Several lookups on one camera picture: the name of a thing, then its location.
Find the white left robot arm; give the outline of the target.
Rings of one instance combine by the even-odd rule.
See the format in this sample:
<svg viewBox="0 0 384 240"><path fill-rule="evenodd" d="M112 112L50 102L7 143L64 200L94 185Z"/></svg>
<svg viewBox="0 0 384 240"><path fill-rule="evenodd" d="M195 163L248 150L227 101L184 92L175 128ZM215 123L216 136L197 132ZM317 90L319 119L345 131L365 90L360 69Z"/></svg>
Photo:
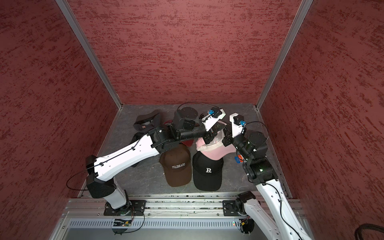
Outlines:
<svg viewBox="0 0 384 240"><path fill-rule="evenodd" d="M215 127L225 115L225 111L216 106L208 110L203 118L194 108L177 109L171 123L150 129L132 144L106 156L88 156L85 191L94 199L106 200L113 209L129 207L127 194L114 180L117 174L145 159L174 149L182 142L199 138L210 142L218 132Z"/></svg>

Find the black baseball cap letter R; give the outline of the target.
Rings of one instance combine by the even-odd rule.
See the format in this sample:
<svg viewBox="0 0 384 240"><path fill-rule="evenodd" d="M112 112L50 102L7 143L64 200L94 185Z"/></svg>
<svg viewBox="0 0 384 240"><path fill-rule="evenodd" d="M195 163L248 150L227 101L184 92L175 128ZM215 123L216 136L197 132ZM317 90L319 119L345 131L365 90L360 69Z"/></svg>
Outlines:
<svg viewBox="0 0 384 240"><path fill-rule="evenodd" d="M221 188L224 159L212 160L201 152L193 156L193 181L198 190L213 192Z"/></svg>

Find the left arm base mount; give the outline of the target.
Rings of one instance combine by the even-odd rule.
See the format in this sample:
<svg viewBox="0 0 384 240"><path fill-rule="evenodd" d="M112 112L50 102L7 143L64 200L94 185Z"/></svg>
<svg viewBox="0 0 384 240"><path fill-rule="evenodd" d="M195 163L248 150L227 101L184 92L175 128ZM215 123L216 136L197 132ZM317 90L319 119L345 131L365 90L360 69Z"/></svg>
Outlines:
<svg viewBox="0 0 384 240"><path fill-rule="evenodd" d="M145 200L130 200L127 205L113 209L111 204L106 202L104 216L114 217L133 217L143 216L147 201Z"/></svg>

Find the black cap under left arm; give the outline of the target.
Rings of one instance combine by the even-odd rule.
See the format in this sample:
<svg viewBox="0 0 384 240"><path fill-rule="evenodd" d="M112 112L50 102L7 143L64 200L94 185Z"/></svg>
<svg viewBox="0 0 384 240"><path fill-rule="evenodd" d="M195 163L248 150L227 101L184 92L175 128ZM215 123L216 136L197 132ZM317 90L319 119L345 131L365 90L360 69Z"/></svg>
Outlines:
<svg viewBox="0 0 384 240"><path fill-rule="evenodd" d="M132 140L131 140L131 142L130 142L130 144L138 141L144 135L145 135L144 133L135 133L133 138L132 138ZM136 164L132 165L132 168L136 168L138 164L139 163L136 163Z"/></svg>

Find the dark red baseball cap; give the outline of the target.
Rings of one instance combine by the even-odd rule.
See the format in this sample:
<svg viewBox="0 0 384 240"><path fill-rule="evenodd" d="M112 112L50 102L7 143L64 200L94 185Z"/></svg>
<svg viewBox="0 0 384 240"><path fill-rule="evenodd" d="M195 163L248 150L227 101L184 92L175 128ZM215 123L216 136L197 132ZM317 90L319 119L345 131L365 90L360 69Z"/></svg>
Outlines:
<svg viewBox="0 0 384 240"><path fill-rule="evenodd" d="M173 122L172 120L168 120L168 121L165 121L164 124L165 125L171 125L172 122ZM186 141L182 141L181 143L187 147L191 147L194 143L194 140L193 139L192 140L186 140Z"/></svg>

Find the brown baseball cap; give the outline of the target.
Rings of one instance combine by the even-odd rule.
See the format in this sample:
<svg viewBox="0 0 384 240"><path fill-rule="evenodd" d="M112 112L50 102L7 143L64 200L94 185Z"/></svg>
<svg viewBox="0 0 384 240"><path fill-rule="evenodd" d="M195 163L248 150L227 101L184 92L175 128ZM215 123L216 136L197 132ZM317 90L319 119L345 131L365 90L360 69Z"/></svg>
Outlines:
<svg viewBox="0 0 384 240"><path fill-rule="evenodd" d="M163 153L159 163L163 167L166 181L170 187L181 187L191 181L191 153L184 144L178 144L176 148Z"/></svg>

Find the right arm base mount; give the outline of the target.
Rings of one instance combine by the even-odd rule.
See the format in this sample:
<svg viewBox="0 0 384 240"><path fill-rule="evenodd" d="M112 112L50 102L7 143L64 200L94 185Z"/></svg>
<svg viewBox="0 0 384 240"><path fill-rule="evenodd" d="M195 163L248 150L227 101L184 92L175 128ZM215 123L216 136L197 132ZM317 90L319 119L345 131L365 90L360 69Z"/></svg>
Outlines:
<svg viewBox="0 0 384 240"><path fill-rule="evenodd" d="M223 212L226 217L247 217L245 203L241 200L223 201Z"/></svg>

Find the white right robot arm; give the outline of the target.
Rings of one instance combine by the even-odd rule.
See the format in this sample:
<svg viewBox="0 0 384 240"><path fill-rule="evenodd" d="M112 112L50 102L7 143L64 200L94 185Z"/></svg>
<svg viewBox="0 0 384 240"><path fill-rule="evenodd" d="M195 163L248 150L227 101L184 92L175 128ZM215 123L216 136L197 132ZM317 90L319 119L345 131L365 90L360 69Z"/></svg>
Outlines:
<svg viewBox="0 0 384 240"><path fill-rule="evenodd" d="M236 210L245 215L247 226L257 225L269 240L309 240L310 235L295 215L287 200L273 166L266 157L267 138L261 132L245 135L245 129L233 134L224 128L224 146L233 145L236 153L243 158L243 169L266 202L267 213L250 192L237 196Z"/></svg>

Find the pink baseball cap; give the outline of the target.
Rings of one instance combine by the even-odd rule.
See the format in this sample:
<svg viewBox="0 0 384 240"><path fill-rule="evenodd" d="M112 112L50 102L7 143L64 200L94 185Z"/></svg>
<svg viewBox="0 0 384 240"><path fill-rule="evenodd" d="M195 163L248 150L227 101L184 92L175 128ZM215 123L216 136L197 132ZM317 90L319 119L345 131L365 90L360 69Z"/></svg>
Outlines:
<svg viewBox="0 0 384 240"><path fill-rule="evenodd" d="M203 138L199 138L196 142L197 151L214 161L218 161L224 156L236 152L236 148L232 144L224 146L222 141L225 139L225 133L227 133L227 124L222 121L219 121L219 124L223 125L224 128L218 131L218 134L209 144L206 144Z"/></svg>

